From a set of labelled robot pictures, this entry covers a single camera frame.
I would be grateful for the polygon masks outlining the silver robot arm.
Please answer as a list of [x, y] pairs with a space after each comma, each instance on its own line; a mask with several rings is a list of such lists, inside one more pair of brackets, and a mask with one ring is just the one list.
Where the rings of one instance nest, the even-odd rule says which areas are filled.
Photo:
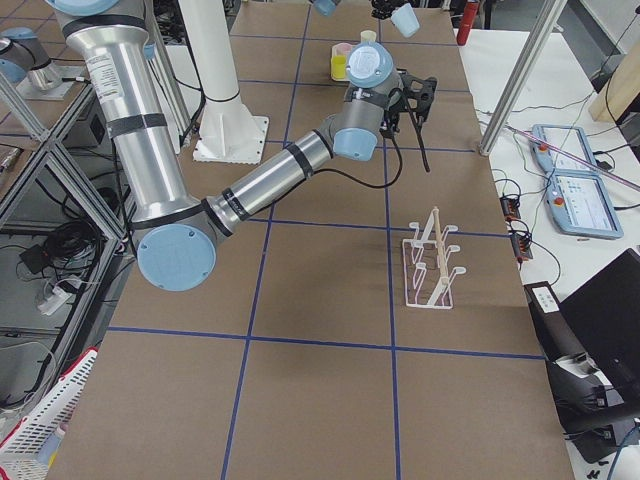
[[367, 161], [384, 120], [399, 108], [409, 82], [376, 42], [358, 44], [347, 60], [342, 110], [264, 159], [268, 121], [241, 100], [224, 8], [218, 1], [179, 5], [205, 94], [196, 156], [249, 163], [252, 170], [219, 195], [198, 199], [185, 184], [148, 52], [148, 1], [56, 1], [66, 43], [79, 53], [134, 195], [130, 227], [143, 276], [168, 291], [192, 289], [211, 274], [217, 246], [236, 226], [324, 169], [335, 156]]
[[[323, 16], [331, 16], [341, 0], [313, 0], [311, 5]], [[395, 10], [406, 4], [404, 0], [371, 0], [371, 16], [379, 20], [391, 17]]]

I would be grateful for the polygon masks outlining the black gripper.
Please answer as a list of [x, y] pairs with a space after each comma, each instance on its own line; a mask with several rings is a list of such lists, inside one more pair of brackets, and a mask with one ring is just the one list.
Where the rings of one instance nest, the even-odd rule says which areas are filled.
[[400, 0], [371, 0], [371, 16], [379, 20], [391, 17], [393, 12], [400, 7]]
[[393, 138], [400, 131], [400, 114], [407, 113], [412, 125], [415, 125], [413, 109], [410, 105], [411, 79], [406, 69], [397, 70], [400, 84], [389, 93], [389, 105], [383, 114], [382, 137]]

